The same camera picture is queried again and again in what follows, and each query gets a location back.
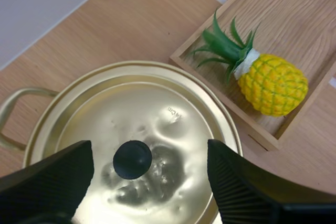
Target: gold pot lid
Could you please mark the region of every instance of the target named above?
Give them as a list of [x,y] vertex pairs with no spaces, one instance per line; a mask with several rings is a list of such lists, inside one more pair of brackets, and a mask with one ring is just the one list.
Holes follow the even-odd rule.
[[[209,138],[242,154],[231,117],[206,86],[170,65],[121,62],[83,76],[53,100],[31,136],[25,165],[91,140],[95,174],[76,223],[212,223]],[[129,140],[152,153],[149,170],[133,180],[113,168],[115,152]]]

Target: yellow pineapple body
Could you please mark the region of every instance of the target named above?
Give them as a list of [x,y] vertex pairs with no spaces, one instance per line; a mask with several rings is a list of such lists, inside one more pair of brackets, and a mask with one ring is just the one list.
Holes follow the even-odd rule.
[[265,115],[282,116],[291,112],[305,98],[308,81],[288,61],[261,54],[243,74],[238,85],[253,107]]

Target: white band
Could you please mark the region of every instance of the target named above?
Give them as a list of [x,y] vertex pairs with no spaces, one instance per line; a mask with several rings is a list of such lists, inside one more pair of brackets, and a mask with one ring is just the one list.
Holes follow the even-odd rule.
[[252,48],[250,52],[248,52],[245,60],[233,71],[233,74],[235,75],[236,80],[239,80],[239,78],[250,71],[250,67],[260,56],[260,53]]

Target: pot handle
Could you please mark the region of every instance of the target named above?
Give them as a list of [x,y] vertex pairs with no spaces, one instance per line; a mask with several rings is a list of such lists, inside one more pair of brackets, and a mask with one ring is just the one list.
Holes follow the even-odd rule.
[[41,96],[49,96],[55,97],[57,96],[58,92],[45,89],[45,88],[37,88],[37,87],[28,87],[28,88],[21,88],[14,91],[11,95],[9,95],[3,103],[0,105],[0,146],[5,148],[10,148],[14,150],[24,151],[26,149],[26,145],[19,143],[11,138],[5,136],[2,133],[6,122],[12,113],[17,100],[27,94],[34,94],[34,95],[41,95]]

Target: black knob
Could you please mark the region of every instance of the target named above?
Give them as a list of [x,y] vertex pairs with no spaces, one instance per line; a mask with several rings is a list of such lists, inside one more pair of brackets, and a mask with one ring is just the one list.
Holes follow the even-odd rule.
[[151,164],[151,150],[137,140],[122,144],[113,157],[114,170],[124,179],[139,178],[148,171]]

